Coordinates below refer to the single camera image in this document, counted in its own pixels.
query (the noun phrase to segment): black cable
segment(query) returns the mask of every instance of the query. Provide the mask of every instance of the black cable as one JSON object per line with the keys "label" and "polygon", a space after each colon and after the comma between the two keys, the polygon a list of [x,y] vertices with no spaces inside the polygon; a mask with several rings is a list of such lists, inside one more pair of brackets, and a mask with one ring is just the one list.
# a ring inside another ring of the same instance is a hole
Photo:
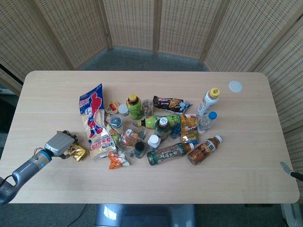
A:
{"label": "black cable", "polygon": [[4,182],[9,178],[9,177],[11,177],[11,176],[13,176],[13,175],[8,175],[7,177],[5,177],[5,179],[0,183],[0,187],[4,184]]}
{"label": "black cable", "polygon": [[69,223],[66,227],[69,227],[69,226],[71,226],[72,224],[74,224],[74,223],[82,216],[82,214],[83,214],[85,208],[87,207],[87,205],[88,205],[88,204],[86,204],[86,205],[84,206],[84,208],[83,208],[81,214],[80,214],[74,221],[72,221],[71,223]]}

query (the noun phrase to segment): candy bag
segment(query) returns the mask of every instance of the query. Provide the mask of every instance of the candy bag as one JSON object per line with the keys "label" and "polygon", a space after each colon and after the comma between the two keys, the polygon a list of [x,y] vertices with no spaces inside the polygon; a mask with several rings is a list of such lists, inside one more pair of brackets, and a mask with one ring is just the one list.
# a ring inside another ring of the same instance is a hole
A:
{"label": "candy bag", "polygon": [[80,96],[80,114],[89,142],[92,159],[115,152],[116,146],[104,126],[102,84]]}
{"label": "candy bag", "polygon": [[153,97],[153,106],[173,113],[183,114],[192,104],[184,99]]}
{"label": "candy bag", "polygon": [[199,143],[197,117],[195,114],[180,114],[183,143]]}
{"label": "candy bag", "polygon": [[110,160],[109,169],[117,169],[122,166],[130,166],[125,154],[119,151],[117,154],[109,153],[107,156]]}

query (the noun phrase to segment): gray carpet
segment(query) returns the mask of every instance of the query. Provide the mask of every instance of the gray carpet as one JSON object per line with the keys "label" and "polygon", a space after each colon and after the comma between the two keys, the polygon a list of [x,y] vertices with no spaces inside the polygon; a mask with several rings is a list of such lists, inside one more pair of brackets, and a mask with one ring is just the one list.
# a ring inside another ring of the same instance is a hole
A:
{"label": "gray carpet", "polygon": [[[97,54],[80,70],[207,71],[197,60],[123,47]],[[8,204],[0,206],[0,227],[65,227],[85,204]],[[71,227],[91,227],[96,205],[86,207]],[[247,208],[244,205],[197,205],[198,227],[283,227],[280,205]]]}

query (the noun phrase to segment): blue and white package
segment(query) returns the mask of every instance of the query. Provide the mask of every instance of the blue and white package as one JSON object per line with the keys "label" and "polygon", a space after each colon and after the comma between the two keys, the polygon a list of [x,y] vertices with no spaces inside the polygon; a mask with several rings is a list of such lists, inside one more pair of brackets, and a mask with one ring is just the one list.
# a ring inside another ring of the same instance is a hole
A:
{"label": "blue and white package", "polygon": [[103,103],[102,84],[80,96],[79,100],[80,114],[92,159],[106,157],[109,152],[116,151],[115,143],[104,126]]}

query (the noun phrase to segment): gold wrapper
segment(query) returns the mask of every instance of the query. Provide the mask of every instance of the gold wrapper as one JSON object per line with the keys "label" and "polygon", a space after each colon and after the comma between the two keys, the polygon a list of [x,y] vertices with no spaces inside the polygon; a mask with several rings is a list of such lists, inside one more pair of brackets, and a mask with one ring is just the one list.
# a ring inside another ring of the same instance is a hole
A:
{"label": "gold wrapper", "polygon": [[73,144],[70,148],[67,149],[67,152],[79,162],[86,154],[87,151],[82,148],[79,144]]}

